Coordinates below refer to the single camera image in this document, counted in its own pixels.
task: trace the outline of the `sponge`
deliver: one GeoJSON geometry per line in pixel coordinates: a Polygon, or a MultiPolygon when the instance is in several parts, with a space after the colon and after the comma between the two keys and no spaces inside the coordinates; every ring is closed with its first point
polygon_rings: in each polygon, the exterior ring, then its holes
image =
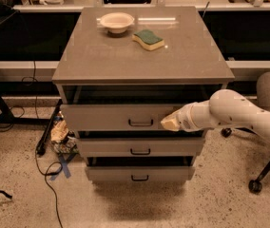
{"type": "Polygon", "coordinates": [[[133,41],[138,42],[146,50],[154,50],[164,46],[164,40],[156,36],[151,30],[143,29],[132,36],[133,41]]]}

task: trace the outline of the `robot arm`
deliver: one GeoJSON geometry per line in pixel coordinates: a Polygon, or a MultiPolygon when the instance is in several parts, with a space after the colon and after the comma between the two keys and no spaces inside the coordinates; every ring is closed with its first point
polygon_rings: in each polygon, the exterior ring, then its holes
{"type": "Polygon", "coordinates": [[[186,104],[163,118],[161,123],[164,129],[186,132],[207,128],[244,127],[270,143],[270,112],[228,89],[215,92],[209,101],[186,104]]]}

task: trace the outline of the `speckled floor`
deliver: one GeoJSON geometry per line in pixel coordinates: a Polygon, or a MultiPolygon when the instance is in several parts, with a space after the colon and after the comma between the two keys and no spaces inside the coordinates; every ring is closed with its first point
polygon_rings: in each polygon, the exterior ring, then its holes
{"type": "MultiPolygon", "coordinates": [[[[39,107],[39,116],[52,109],[39,107]]],[[[33,108],[26,112],[35,115],[33,108]]],[[[10,200],[0,194],[0,228],[60,227],[55,197],[35,162],[42,134],[41,126],[32,125],[0,132],[0,189],[13,195],[10,200]]],[[[48,183],[57,192],[66,228],[270,227],[270,174],[259,195],[247,188],[269,159],[270,146],[258,136],[234,130],[225,139],[220,130],[212,130],[195,162],[195,175],[186,184],[94,184],[87,180],[79,156],[68,164],[69,178],[61,173],[54,180],[48,178],[48,183]]],[[[38,158],[44,172],[57,160],[50,147],[38,158]]]]}

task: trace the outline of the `black handle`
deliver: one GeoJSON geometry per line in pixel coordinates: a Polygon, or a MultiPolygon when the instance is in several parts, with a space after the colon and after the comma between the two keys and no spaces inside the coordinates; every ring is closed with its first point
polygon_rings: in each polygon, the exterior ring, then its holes
{"type": "Polygon", "coordinates": [[[151,119],[151,121],[149,123],[145,123],[145,122],[132,122],[132,120],[128,120],[128,124],[130,126],[151,126],[153,125],[154,121],[153,119],[151,119]]]}
{"type": "Polygon", "coordinates": [[[148,149],[147,152],[134,152],[131,148],[129,151],[133,156],[148,156],[151,153],[151,149],[148,149]]]}
{"type": "Polygon", "coordinates": [[[148,175],[146,175],[145,179],[134,179],[133,175],[131,176],[131,178],[132,178],[133,181],[148,181],[148,175]]]}

